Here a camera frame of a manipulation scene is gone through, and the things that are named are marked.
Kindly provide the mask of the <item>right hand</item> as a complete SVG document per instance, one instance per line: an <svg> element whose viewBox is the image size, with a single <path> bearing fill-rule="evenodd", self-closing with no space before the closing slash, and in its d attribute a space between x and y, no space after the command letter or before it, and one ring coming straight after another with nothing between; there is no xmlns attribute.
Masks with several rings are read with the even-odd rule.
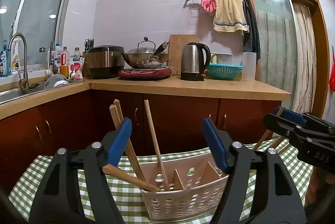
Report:
<svg viewBox="0 0 335 224"><path fill-rule="evenodd" d="M334 174L318 167L313 167L305 195L305 206L308 206L317 200L323 183L328 183L330 185L334 184Z"/></svg>

